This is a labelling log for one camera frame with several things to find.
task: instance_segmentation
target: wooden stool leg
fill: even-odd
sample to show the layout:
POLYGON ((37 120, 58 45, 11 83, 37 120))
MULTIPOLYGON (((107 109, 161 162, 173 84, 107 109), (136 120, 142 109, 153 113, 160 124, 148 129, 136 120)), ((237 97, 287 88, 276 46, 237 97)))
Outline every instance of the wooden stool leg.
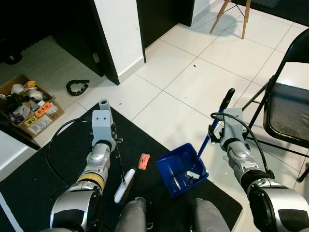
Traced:
POLYGON ((242 28, 242 37, 241 37, 242 39, 245 38, 246 25, 247 25, 247 22, 249 21, 250 3, 251 3, 251 0, 247 0, 245 18, 243 21, 243 28, 242 28))
POLYGON ((223 3, 223 6, 221 7, 221 10, 219 11, 218 15, 217 15, 217 19, 214 22, 212 28, 211 28, 211 33, 214 30, 214 28, 216 27, 217 23, 219 22, 224 10, 226 9, 227 4, 229 3, 229 0, 225 0, 225 2, 223 3))

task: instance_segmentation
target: black floor mat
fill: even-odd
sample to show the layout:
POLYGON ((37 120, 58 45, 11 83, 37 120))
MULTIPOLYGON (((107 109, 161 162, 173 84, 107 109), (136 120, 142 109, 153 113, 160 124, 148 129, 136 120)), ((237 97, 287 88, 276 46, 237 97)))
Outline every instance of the black floor mat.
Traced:
POLYGON ((280 0, 252 0, 253 3, 269 7, 269 8, 274 8, 280 0))
MULTIPOLYGON (((118 136, 124 138, 119 145, 125 172, 137 167, 142 153, 150 154, 147 169, 137 169, 128 201, 142 196, 153 203, 154 232, 187 231, 186 207, 195 198, 213 202, 221 211, 229 228, 236 223, 242 207, 233 198, 206 180, 176 199, 169 196, 160 177, 155 160, 168 150, 136 127, 121 114, 112 111, 118 127, 118 136)), ((51 161, 61 175, 73 183, 85 165, 85 157, 91 144, 90 123, 75 122, 55 140, 51 149, 51 161)), ((49 226, 50 211, 56 199, 50 194, 61 186, 45 161, 46 146, 23 163, 9 177, 0 183, 0 192, 17 222, 25 232, 39 232, 49 226)), ((119 166, 113 154, 106 188, 104 189, 105 223, 115 228, 123 205, 113 201, 121 182, 119 166)))
MULTIPOLYGON (((246 5, 246 0, 232 0, 232 2, 243 6, 246 5)), ((274 8, 252 1, 251 8, 309 27, 309 0, 280 0, 274 8)))

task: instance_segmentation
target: chair seat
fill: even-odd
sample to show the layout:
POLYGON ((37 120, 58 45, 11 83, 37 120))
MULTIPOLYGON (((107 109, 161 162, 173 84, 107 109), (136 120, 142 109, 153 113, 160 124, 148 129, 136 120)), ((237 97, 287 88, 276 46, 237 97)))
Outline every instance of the chair seat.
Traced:
POLYGON ((272 137, 309 148, 309 90, 276 83, 263 124, 272 137))

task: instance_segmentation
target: chair leg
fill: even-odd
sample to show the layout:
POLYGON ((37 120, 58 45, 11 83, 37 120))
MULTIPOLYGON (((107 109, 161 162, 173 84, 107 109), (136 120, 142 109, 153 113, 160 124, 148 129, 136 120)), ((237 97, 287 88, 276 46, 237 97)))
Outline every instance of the chair leg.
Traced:
POLYGON ((226 9, 227 4, 229 3, 229 0, 225 0, 225 2, 223 3, 223 6, 221 7, 221 10, 219 11, 218 15, 217 15, 217 19, 214 22, 212 28, 211 28, 211 33, 214 30, 214 28, 216 27, 217 23, 219 22, 221 16, 223 15, 224 10, 226 9))
POLYGON ((265 90, 266 85, 267 83, 245 104, 242 111, 244 111, 265 90))
MULTIPOLYGON (((261 100, 259 106, 257 107, 257 109, 256 109, 256 111, 255 111, 255 113, 253 115, 253 118, 251 119, 251 121, 250 121, 250 123, 248 125, 248 127, 250 129, 252 128, 253 124, 255 123, 257 117, 259 116, 259 114, 260 114, 260 112, 261 112, 261 110, 262 110, 266 100, 267 100, 267 95, 265 94, 263 99, 261 100)), ((247 132, 243 135, 243 138, 246 139, 248 137, 248 134, 249 134, 249 131, 247 130, 247 132)))
POLYGON ((303 180, 306 178, 306 176, 309 174, 309 165, 306 163, 307 169, 304 171, 304 173, 297 179, 298 182, 303 182, 303 180))
POLYGON ((251 4, 251 0, 247 0, 245 18, 243 21, 243 28, 242 28, 242 37, 241 37, 242 39, 245 38, 246 25, 247 25, 247 22, 249 21, 250 4, 251 4))

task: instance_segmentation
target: dustpan handle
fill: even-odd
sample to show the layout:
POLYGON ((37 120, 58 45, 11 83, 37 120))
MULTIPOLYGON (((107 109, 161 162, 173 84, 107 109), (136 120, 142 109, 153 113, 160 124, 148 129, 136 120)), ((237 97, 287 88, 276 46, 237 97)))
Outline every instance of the dustpan handle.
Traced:
MULTIPOLYGON (((231 98, 232 98, 232 96, 234 95, 234 93, 235 93, 235 89, 234 89, 234 88, 230 88, 230 90, 227 92, 225 98, 223 99, 223 101, 222 101, 222 103, 221 103, 221 105, 220 105, 220 108, 219 108, 219 112, 220 112, 220 113, 221 113, 224 109, 227 108, 227 106, 228 106, 229 103, 231 102, 231 98)), ((217 119, 215 119, 215 120, 212 122, 212 128, 213 128, 213 129, 216 128, 216 126, 218 125, 218 122, 219 122, 219 121, 218 121, 217 119)), ((209 136, 209 134, 207 133, 207 136, 206 136, 206 138, 205 138, 205 140, 204 140, 204 142, 203 142, 203 144, 202 144, 200 150, 198 151, 197 158, 199 158, 199 157, 202 155, 202 153, 203 153, 203 151, 204 151, 204 149, 205 149, 205 147, 206 147, 206 145, 207 145, 209 139, 210 139, 210 136, 209 136)))

